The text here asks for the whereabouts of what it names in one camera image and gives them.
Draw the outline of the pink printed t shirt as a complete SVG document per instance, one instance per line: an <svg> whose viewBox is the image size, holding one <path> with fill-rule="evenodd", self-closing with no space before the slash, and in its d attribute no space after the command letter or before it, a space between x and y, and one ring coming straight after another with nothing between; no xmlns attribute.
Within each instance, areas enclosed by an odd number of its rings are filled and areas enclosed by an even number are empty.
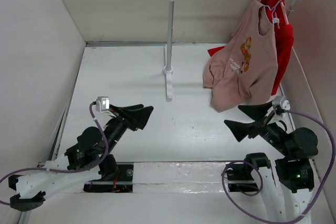
<svg viewBox="0 0 336 224"><path fill-rule="evenodd" d="M252 1L229 43L214 53L203 71L218 112L242 103L259 105L271 97L278 71L275 28L265 6Z"/></svg>

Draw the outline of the lavender wire hanger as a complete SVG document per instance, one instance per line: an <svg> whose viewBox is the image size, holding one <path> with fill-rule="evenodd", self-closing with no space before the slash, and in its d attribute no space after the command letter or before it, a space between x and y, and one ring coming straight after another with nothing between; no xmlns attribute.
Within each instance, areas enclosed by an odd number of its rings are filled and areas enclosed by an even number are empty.
<svg viewBox="0 0 336 224"><path fill-rule="evenodd" d="M269 21L274 23L274 13L277 12L278 17L281 15L281 9L278 7L280 2L285 4L285 0L261 0L260 2L265 5L265 10ZM280 28L275 25L275 34L283 34L287 28L287 25L282 25Z"/></svg>

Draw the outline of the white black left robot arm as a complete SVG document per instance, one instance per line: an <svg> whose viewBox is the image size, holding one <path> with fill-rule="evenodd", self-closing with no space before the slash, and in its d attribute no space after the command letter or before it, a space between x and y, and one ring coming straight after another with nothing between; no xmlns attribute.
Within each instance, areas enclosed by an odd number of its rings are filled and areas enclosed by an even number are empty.
<svg viewBox="0 0 336 224"><path fill-rule="evenodd" d="M75 145L42 167L24 168L5 176L16 193L8 205L26 212L74 185L114 180L119 168L112 150L127 130L143 130L153 110L153 106L143 104L118 107L110 104L109 98L98 97L89 105L95 126L86 128Z"/></svg>

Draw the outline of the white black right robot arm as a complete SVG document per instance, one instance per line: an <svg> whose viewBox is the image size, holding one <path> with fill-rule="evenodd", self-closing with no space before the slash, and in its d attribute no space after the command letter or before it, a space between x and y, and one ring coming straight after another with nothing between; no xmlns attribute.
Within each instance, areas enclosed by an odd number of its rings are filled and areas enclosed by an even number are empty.
<svg viewBox="0 0 336 224"><path fill-rule="evenodd" d="M283 155L272 167L265 153L247 154L244 160L232 161L223 170L228 181L241 180L240 190L252 187L244 181L254 179L256 193L260 194L268 219L257 218L264 223L311 223L310 209L321 191L313 192L314 172L310 160L318 154L318 138L306 128L287 133L279 127L284 113L290 109L289 101L276 97L261 105L240 105L238 108L253 122L240 123L225 120L235 139L262 137Z"/></svg>

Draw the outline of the red t shirt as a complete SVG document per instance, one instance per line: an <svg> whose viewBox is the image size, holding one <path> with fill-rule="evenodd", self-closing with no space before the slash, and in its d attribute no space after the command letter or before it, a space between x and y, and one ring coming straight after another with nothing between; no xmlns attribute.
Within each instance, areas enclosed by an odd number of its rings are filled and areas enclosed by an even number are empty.
<svg viewBox="0 0 336 224"><path fill-rule="evenodd" d="M280 86L281 80L286 72L293 46L293 27L289 23L283 34L275 34L278 71L276 74L274 86L271 95L275 95Z"/></svg>

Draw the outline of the pink plastic hanger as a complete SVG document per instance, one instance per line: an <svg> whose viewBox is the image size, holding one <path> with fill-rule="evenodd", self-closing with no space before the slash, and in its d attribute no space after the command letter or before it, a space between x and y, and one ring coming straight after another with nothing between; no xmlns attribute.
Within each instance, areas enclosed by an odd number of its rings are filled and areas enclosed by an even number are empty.
<svg viewBox="0 0 336 224"><path fill-rule="evenodd" d="M276 27L280 28L282 25L289 25L289 20L286 13L285 5L282 1L279 3L278 7L281 9L281 15L280 17L278 17L277 12L275 11L274 23Z"/></svg>

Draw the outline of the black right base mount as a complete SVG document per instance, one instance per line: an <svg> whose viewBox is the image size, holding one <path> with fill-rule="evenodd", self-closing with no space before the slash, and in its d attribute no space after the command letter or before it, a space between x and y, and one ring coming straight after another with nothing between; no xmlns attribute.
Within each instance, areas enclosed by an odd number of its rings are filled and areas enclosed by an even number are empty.
<svg viewBox="0 0 336 224"><path fill-rule="evenodd" d="M247 196L257 195L259 186L251 175L252 168L242 162L234 163L222 172L224 182L230 193L242 193Z"/></svg>

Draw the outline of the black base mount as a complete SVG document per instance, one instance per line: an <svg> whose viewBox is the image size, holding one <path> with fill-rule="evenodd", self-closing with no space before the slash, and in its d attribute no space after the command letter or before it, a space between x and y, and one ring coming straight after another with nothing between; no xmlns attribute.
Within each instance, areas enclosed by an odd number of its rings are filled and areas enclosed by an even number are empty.
<svg viewBox="0 0 336 224"><path fill-rule="evenodd" d="M133 163L118 163L119 171L109 180L94 180L85 182L83 191L86 193L132 193Z"/></svg>
<svg viewBox="0 0 336 224"><path fill-rule="evenodd" d="M230 193L242 193L247 196L257 195L259 186L251 175L252 168L242 162L234 163L222 172L224 182Z"/></svg>

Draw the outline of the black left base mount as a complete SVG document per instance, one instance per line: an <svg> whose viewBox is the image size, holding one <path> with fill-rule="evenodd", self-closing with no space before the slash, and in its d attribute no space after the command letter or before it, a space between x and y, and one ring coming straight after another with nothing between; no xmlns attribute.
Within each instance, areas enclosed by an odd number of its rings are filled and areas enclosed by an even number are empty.
<svg viewBox="0 0 336 224"><path fill-rule="evenodd" d="M132 193L133 163L118 163L119 171L109 180L94 180L85 182L83 191L86 193Z"/></svg>

